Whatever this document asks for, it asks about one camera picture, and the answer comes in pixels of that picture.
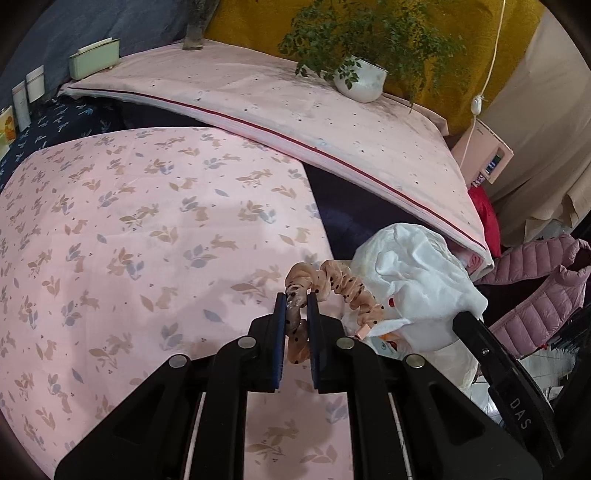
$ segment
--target navy blue blanket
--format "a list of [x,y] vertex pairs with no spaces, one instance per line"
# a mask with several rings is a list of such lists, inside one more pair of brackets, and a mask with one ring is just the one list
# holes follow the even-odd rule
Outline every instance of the navy blue blanket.
[[0,160],[0,192],[12,172],[33,152],[70,140],[125,129],[118,109],[110,100],[59,97],[45,105],[40,115],[19,134]]
[[393,223],[427,226],[400,207],[319,168],[304,164],[333,256],[353,258],[357,247]]

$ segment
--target white plastic bag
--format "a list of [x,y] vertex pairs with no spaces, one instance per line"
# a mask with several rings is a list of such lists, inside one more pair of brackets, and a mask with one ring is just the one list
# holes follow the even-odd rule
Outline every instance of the white plastic bag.
[[[444,238],[420,225],[396,223],[361,245],[350,267],[385,309],[385,320],[365,342],[394,358],[423,353],[454,384],[466,388],[477,364],[457,341],[452,321],[463,311],[481,319],[488,302]],[[357,312],[350,310],[343,317],[350,335],[359,328],[356,319]],[[401,339],[396,350],[379,338],[392,332]]]

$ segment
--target white bottle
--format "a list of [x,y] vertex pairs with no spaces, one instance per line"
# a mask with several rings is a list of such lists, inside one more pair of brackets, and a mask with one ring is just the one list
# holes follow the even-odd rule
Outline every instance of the white bottle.
[[27,92],[29,94],[29,103],[45,95],[45,75],[43,65],[27,74]]
[[14,111],[17,115],[18,128],[22,132],[31,125],[24,80],[12,89],[12,99],[14,100]]

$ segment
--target white tiled floor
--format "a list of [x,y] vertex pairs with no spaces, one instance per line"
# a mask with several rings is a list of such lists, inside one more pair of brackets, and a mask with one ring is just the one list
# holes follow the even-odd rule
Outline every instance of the white tiled floor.
[[[557,387],[560,378],[573,369],[574,356],[560,350],[540,350],[520,362],[544,391]],[[499,422],[501,416],[488,394],[488,387],[484,377],[478,377],[470,388],[469,397],[489,417]]]

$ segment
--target metal screw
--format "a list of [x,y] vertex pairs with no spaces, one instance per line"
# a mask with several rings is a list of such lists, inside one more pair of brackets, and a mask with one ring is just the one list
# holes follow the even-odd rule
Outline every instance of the metal screw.
[[256,339],[253,337],[242,337],[238,340],[238,346],[240,348],[249,349],[256,345]]
[[168,364],[173,368],[181,368],[187,364],[187,357],[184,355],[175,355],[170,357]]
[[406,359],[406,363],[412,368],[421,368],[425,365],[425,359],[421,355],[412,353]]
[[355,340],[350,337],[341,337],[336,341],[336,346],[343,350],[351,350],[355,346]]

